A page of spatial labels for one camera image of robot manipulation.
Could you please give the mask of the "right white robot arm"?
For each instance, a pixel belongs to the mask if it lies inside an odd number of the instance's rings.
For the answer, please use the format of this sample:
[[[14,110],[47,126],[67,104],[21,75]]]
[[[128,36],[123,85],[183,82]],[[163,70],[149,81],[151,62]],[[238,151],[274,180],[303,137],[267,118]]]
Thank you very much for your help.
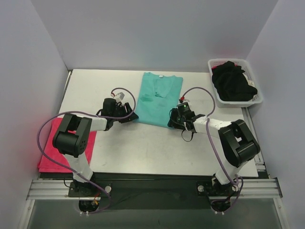
[[[194,134],[206,134],[221,167],[211,183],[212,191],[221,195],[228,184],[237,186],[241,168],[260,151],[260,146],[244,120],[221,121],[204,114],[196,115],[187,102],[177,105],[169,112],[168,126]]]

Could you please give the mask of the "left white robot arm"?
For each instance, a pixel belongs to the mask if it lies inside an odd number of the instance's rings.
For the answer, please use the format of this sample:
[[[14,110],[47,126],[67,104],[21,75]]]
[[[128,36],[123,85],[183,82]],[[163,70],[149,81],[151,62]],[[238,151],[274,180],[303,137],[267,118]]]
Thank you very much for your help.
[[[139,118],[129,103],[122,104],[121,100],[114,98],[104,99],[102,109],[97,114],[101,117],[65,114],[52,141],[53,147],[64,156],[73,170],[73,179],[80,183],[80,192],[87,197],[96,192],[96,184],[91,181],[93,171],[85,155],[90,133],[108,131],[114,122],[123,124]]]

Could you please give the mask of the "teal t shirt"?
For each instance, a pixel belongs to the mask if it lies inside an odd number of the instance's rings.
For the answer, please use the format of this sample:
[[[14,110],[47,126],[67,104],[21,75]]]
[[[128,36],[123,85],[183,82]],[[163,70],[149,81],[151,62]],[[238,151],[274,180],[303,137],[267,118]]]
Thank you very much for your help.
[[[178,104],[182,84],[182,77],[144,73],[135,109],[139,118],[135,122],[167,128],[169,112]]]

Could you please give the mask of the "black t shirt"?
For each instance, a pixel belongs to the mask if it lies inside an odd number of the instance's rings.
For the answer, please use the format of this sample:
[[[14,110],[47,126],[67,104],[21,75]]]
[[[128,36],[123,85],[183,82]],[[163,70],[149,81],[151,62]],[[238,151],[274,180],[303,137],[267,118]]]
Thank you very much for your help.
[[[231,61],[218,65],[212,73],[213,85],[223,101],[247,102],[258,93],[256,88],[248,85],[241,66]]]

